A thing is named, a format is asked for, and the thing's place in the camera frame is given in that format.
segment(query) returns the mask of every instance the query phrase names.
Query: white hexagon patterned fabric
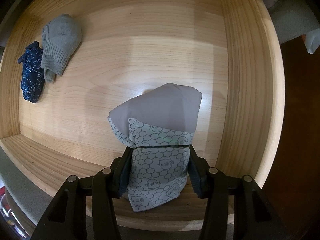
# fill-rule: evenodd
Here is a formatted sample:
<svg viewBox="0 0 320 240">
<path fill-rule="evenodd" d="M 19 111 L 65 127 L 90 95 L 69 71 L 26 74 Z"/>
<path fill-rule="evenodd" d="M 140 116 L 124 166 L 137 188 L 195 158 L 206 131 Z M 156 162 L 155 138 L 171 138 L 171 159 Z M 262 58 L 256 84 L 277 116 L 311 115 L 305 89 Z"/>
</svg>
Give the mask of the white hexagon patterned fabric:
<svg viewBox="0 0 320 240">
<path fill-rule="evenodd" d="M 128 197 L 134 211 L 144 211 L 180 195 L 187 182 L 189 148 L 194 133 L 161 128 L 129 118 L 129 138 L 108 117 L 120 142 L 134 149 Z"/>
</svg>

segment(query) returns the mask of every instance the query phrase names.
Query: silver bolt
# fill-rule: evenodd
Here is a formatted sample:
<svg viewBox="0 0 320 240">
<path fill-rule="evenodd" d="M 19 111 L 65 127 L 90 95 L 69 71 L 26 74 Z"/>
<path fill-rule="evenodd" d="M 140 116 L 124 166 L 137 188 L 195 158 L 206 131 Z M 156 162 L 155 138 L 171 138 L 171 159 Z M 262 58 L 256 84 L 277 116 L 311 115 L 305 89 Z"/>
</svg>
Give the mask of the silver bolt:
<svg viewBox="0 0 320 240">
<path fill-rule="evenodd" d="M 252 181 L 252 178 L 249 176 L 249 175 L 245 175 L 243 177 L 243 179 L 246 181 L 246 182 L 251 182 Z"/>
<path fill-rule="evenodd" d="M 103 170 L 102 170 L 102 173 L 103 174 L 109 174 L 109 173 L 111 173 L 111 169 L 110 168 L 104 168 Z"/>
<path fill-rule="evenodd" d="M 69 182 L 74 182 L 76 179 L 77 179 L 77 177 L 75 175 L 71 175 L 68 177 Z"/>
<path fill-rule="evenodd" d="M 209 168 L 209 172 L 211 174 L 217 174 L 218 173 L 218 170 L 216 168 Z"/>
</svg>

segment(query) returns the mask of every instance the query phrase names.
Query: gray sock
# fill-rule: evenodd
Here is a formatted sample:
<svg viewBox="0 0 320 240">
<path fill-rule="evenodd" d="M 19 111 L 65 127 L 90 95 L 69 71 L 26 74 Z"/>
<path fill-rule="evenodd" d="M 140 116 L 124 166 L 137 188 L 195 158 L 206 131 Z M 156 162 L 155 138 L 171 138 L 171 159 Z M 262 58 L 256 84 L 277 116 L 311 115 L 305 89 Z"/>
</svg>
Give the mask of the gray sock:
<svg viewBox="0 0 320 240">
<path fill-rule="evenodd" d="M 48 22 L 42 29 L 44 79 L 52 83 L 55 74 L 62 75 L 68 60 L 82 39 L 80 25 L 68 14 Z"/>
</svg>

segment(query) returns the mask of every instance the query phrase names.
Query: brown wooden floor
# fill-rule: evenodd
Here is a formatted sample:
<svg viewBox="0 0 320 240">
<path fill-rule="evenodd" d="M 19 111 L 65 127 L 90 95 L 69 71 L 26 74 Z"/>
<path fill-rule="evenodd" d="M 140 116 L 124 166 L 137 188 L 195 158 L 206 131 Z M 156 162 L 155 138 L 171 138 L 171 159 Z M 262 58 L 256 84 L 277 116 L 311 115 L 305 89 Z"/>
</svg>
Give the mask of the brown wooden floor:
<svg viewBox="0 0 320 240">
<path fill-rule="evenodd" d="M 281 52 L 284 122 L 263 191 L 300 239 L 320 212 L 320 49 L 309 54 L 298 37 L 282 44 Z"/>
</svg>

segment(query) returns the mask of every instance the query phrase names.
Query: dark blue patterned cloth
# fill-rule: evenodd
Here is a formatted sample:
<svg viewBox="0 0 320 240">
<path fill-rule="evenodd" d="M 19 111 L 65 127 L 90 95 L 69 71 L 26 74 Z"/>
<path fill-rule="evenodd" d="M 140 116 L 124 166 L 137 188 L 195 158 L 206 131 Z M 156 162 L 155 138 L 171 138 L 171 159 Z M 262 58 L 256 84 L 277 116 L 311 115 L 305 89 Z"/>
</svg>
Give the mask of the dark blue patterned cloth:
<svg viewBox="0 0 320 240">
<path fill-rule="evenodd" d="M 38 41 L 35 41 L 26 47 L 26 52 L 18 59 L 19 64 L 23 62 L 20 84 L 23 98 L 31 103 L 38 101 L 44 85 L 43 69 L 40 68 L 42 52 Z"/>
</svg>

